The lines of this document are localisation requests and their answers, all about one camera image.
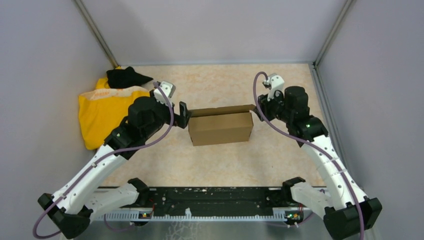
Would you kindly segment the brown cardboard box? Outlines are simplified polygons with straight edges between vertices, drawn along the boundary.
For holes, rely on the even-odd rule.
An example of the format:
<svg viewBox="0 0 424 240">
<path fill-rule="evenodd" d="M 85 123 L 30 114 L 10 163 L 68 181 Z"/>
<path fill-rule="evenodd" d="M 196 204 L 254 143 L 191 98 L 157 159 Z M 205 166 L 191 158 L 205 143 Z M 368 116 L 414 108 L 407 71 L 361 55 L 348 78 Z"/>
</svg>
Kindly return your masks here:
<svg viewBox="0 0 424 240">
<path fill-rule="evenodd" d="M 254 122 L 253 104 L 193 109 L 188 132 L 193 146 L 247 142 Z"/>
</svg>

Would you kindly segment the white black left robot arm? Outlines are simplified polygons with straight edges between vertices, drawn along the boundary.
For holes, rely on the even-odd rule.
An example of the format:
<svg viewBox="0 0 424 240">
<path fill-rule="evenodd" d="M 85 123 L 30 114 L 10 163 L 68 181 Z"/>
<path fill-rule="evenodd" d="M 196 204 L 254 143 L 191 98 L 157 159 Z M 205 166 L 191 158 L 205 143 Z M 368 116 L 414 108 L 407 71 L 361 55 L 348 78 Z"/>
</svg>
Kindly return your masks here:
<svg viewBox="0 0 424 240">
<path fill-rule="evenodd" d="M 124 185 L 95 194 L 95 190 L 118 167 L 126 163 L 147 140 L 164 125 L 185 129 L 192 113 L 185 102 L 179 102 L 179 114 L 152 96 L 137 98 L 128 115 L 106 137 L 95 156 L 64 187 L 53 194 L 44 193 L 39 205 L 67 239 L 81 235 L 97 217 L 125 206 L 144 207 L 150 200 L 150 189 L 139 178 Z"/>
</svg>

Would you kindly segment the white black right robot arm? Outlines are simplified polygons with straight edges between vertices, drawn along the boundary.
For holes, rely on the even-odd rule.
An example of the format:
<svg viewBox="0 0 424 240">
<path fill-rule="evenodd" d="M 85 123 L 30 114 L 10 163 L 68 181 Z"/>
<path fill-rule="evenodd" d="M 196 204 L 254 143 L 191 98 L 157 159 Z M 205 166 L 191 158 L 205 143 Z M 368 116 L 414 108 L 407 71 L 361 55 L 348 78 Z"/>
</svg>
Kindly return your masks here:
<svg viewBox="0 0 424 240">
<path fill-rule="evenodd" d="M 342 163 L 323 122 L 310 114 L 309 96 L 301 86 L 285 90 L 270 88 L 257 98 L 254 109 L 261 121 L 279 120 L 286 124 L 284 135 L 296 140 L 312 159 L 328 194 L 314 189 L 305 179 L 295 177 L 282 183 L 281 199 L 287 206 L 302 204 L 324 222 L 334 240 L 355 234 L 361 238 L 371 229 L 383 207 L 370 198 L 353 180 Z"/>
</svg>

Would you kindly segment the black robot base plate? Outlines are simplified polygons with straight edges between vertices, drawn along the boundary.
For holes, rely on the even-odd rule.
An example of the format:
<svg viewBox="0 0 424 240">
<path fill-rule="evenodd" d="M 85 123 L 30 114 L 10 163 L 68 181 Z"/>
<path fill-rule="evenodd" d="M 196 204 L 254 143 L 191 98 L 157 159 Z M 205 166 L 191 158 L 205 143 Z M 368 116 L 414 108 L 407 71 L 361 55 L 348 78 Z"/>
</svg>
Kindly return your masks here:
<svg viewBox="0 0 424 240">
<path fill-rule="evenodd" d="M 196 217 L 270 216 L 287 209 L 306 208 L 284 198 L 280 187 L 153 187 L 131 208 L 153 208 L 156 216 L 181 216 L 190 209 Z"/>
</svg>

